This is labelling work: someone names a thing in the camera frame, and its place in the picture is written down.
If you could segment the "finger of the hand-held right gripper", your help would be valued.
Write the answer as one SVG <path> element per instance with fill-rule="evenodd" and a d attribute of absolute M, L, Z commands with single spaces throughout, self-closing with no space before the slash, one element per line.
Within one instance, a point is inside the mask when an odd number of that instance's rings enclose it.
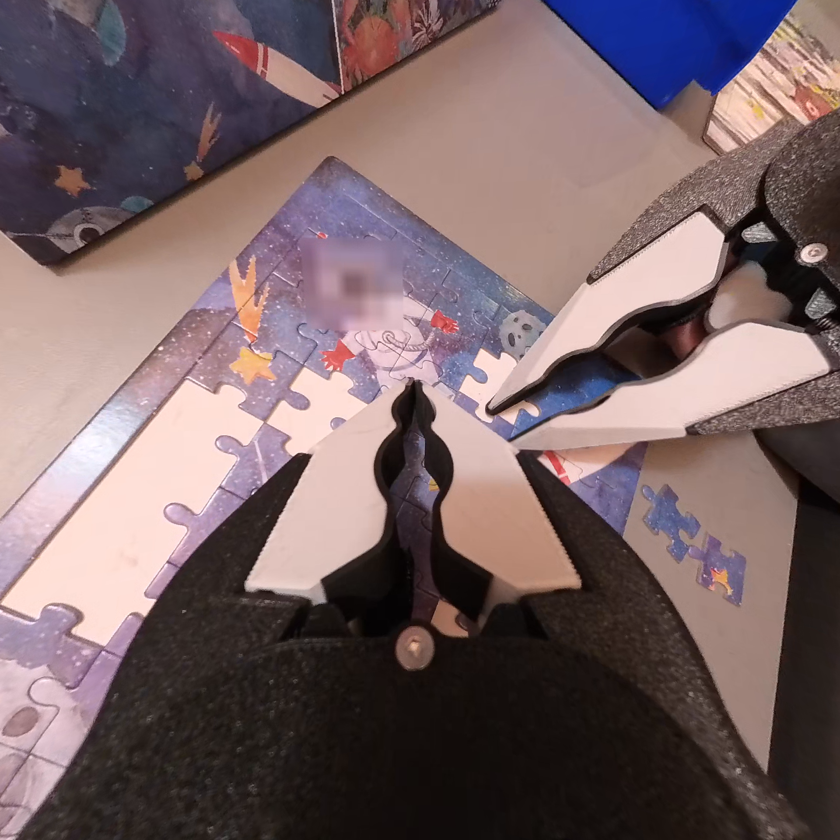
<path fill-rule="evenodd" d="M 614 387 L 516 435 L 519 450 L 634 445 L 690 428 L 833 371 L 827 338 L 790 325 L 739 322 L 704 339 L 666 373 Z"/>
<path fill-rule="evenodd" d="M 609 270 L 585 282 L 526 351 L 486 410 L 497 415 L 543 387 L 560 364 L 605 347 L 650 314 L 681 308 L 721 278 L 726 235 L 695 212 Z"/>

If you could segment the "blue jigsaw piece orange mark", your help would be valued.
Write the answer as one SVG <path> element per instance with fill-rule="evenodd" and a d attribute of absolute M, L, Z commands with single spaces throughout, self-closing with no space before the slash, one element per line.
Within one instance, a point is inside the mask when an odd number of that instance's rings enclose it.
<path fill-rule="evenodd" d="M 722 542 L 706 534 L 701 546 L 690 545 L 688 556 L 696 561 L 696 582 L 705 589 L 721 591 L 735 606 L 742 604 L 747 560 L 738 551 L 726 551 Z"/>

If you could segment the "blue jigsaw puzzle piece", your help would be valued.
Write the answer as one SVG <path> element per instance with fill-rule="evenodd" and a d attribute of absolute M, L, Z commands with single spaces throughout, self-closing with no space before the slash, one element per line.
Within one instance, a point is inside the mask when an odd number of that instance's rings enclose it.
<path fill-rule="evenodd" d="M 644 515 L 645 526 L 654 535 L 664 534 L 669 540 L 668 554 L 675 562 L 682 562 L 688 554 L 690 540 L 695 538 L 700 530 L 699 520 L 692 514 L 682 513 L 678 509 L 679 498 L 667 484 L 659 490 L 644 485 L 641 492 L 649 504 Z"/>

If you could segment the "beige desk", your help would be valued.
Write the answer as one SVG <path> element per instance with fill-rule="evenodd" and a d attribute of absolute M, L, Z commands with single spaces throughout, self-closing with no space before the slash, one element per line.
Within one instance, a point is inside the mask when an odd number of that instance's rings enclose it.
<path fill-rule="evenodd" d="M 634 219 L 712 157 L 707 95 L 652 110 L 541 2 L 503 2 L 289 135 L 57 268 L 2 239 L 5 513 L 327 156 L 556 312 Z M 756 758 L 770 754 L 796 476 L 751 433 L 650 445 L 643 486 L 748 560 L 741 606 L 625 536 L 680 609 Z"/>

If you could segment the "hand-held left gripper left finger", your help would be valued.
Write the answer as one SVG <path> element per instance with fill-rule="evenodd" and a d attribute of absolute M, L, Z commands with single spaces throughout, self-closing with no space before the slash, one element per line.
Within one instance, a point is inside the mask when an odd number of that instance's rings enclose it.
<path fill-rule="evenodd" d="M 414 408 L 415 383 L 392 388 L 288 464 L 300 475 L 245 579 L 247 593 L 330 604 L 373 625 L 411 599 L 392 485 Z"/>

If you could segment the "person's right hand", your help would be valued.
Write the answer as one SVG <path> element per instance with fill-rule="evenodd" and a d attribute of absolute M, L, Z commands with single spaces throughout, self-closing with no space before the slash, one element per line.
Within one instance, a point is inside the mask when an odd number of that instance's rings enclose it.
<path fill-rule="evenodd" d="M 705 315 L 702 313 L 690 320 L 672 324 L 658 333 L 659 341 L 678 362 L 691 356 L 707 336 Z"/>

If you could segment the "blue plastic bin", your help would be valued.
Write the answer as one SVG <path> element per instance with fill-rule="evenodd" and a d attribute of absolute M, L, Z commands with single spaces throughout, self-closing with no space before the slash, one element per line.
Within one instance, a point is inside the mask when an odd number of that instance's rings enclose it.
<path fill-rule="evenodd" d="M 718 94 L 758 55 L 794 1 L 546 1 L 655 109 L 691 82 Z"/>

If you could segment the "space print puzzle box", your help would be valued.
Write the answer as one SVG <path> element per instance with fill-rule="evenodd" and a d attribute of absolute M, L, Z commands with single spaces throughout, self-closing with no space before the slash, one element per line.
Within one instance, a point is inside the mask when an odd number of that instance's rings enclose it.
<path fill-rule="evenodd" d="M 2 1 L 2 235 L 57 264 L 496 5 Z"/>

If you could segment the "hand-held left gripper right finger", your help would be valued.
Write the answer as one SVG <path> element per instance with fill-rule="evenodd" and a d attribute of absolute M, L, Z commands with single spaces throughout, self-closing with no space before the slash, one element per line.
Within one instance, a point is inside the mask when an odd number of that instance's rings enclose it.
<path fill-rule="evenodd" d="M 429 385 L 415 383 L 415 416 L 437 483 L 430 566 L 444 599 L 485 622 L 499 604 L 579 590 L 518 451 Z"/>

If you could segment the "space jigsaw puzzle board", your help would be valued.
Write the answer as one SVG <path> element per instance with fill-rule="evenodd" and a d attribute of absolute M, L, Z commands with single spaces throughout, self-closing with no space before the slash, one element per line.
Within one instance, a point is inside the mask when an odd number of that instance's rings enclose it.
<path fill-rule="evenodd" d="M 394 338 L 305 323 L 301 244 L 402 258 Z M 401 376 L 504 438 L 631 377 L 584 362 L 535 404 L 485 405 L 550 312 L 329 158 L 2 517 L 2 838 L 70 766 L 144 618 L 205 538 L 291 456 Z"/>

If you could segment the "grey and red puzzle board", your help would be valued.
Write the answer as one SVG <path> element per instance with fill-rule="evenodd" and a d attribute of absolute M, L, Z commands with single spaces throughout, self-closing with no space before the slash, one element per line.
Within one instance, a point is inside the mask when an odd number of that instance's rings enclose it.
<path fill-rule="evenodd" d="M 703 141 L 718 154 L 778 123 L 807 124 L 839 106 L 839 2 L 800 1 L 715 97 Z"/>

